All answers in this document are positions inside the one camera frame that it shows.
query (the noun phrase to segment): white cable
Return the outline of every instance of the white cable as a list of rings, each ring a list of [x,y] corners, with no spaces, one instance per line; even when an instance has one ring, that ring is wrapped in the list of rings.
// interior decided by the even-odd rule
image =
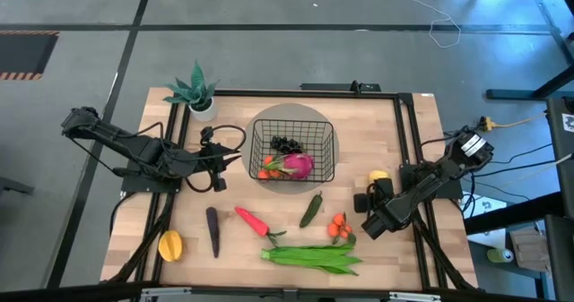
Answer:
[[[510,185],[510,184],[513,184],[513,183],[515,183],[515,182],[517,182],[517,181],[519,181],[519,180],[522,180],[522,179],[525,179],[525,178],[527,178],[527,177],[531,177],[531,176],[533,176],[533,175],[536,175],[536,174],[538,174],[538,173],[540,173],[540,172],[543,172],[543,171],[545,171],[545,170],[547,170],[547,169],[549,169],[549,168],[554,168],[555,166],[561,164],[563,161],[569,160],[571,157],[572,157],[572,153],[566,155],[565,157],[563,157],[563,158],[560,159],[560,160],[556,160],[556,161],[554,161],[554,162],[552,162],[552,163],[548,163],[548,165],[547,165],[547,166],[544,166],[544,168],[540,168],[540,169],[538,169],[538,170],[536,170],[536,171],[534,171],[534,172],[532,172],[532,173],[530,173],[530,174],[524,175],[524,176],[519,177],[519,178],[517,178],[517,179],[514,179],[514,180],[512,180],[512,181],[509,181],[509,182],[505,183],[505,184],[502,185],[502,186],[498,186],[498,188],[501,189],[501,188],[503,188],[503,187],[505,187],[505,186],[508,186],[508,185]]]
[[[447,47],[453,47],[453,46],[455,46],[455,45],[458,44],[458,42],[460,41],[460,28],[459,28],[458,25],[455,23],[455,21],[450,17],[450,15],[448,15],[448,14],[442,12],[442,11],[439,11],[439,10],[437,10],[436,8],[434,8],[434,7],[432,7],[432,6],[428,5],[428,4],[425,4],[425,3],[423,3],[423,2],[421,2],[421,1],[419,1],[419,0],[409,0],[409,1],[413,1],[413,2],[416,2],[416,3],[420,4],[420,5],[422,5],[422,6],[426,6],[426,7],[430,8],[432,11],[434,11],[434,12],[436,12],[436,13],[439,13],[439,14],[442,14],[442,15],[444,15],[444,16],[447,17],[446,19],[433,20],[433,21],[430,23],[429,37],[434,41],[434,43],[437,44],[437,46],[442,47],[442,48],[447,48]],[[432,26],[433,26],[434,23],[436,23],[436,22],[452,22],[452,24],[453,24],[453,25],[457,28],[457,30],[458,30],[457,41],[456,41],[455,43],[452,43],[452,44],[449,44],[449,45],[446,45],[446,46],[441,45],[441,44],[432,36]]]

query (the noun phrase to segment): eggplant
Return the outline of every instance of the eggplant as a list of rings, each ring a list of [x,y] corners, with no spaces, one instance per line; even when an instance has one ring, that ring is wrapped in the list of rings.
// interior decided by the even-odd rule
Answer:
[[[219,221],[217,220],[217,211],[214,207],[209,207],[205,210],[207,216],[207,227],[209,228],[209,236],[212,238],[213,257],[219,256]]]

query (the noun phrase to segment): red and black floor mat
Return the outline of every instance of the red and black floor mat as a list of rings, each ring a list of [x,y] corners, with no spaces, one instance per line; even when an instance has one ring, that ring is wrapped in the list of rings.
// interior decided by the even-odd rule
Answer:
[[[42,78],[58,36],[58,31],[0,30],[0,81]]]

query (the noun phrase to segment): potted plant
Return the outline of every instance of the potted plant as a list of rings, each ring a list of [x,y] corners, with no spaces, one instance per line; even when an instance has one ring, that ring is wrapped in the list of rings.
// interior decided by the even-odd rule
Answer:
[[[168,83],[166,87],[177,93],[175,97],[166,97],[163,100],[171,103],[186,103],[191,109],[193,116],[202,122],[207,122],[217,116],[217,107],[215,106],[215,86],[219,81],[210,83],[205,87],[204,72],[197,63],[191,73],[191,86],[176,78],[177,86]]]

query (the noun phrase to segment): artificial plant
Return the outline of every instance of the artificial plant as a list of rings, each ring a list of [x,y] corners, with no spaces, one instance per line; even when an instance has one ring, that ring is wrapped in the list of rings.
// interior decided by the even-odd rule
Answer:
[[[204,111],[212,104],[212,97],[218,82],[212,82],[205,87],[204,72],[196,60],[194,70],[191,73],[191,86],[176,78],[177,86],[171,83],[167,83],[165,86],[177,95],[166,97],[163,100],[171,104],[186,103],[195,111]]]

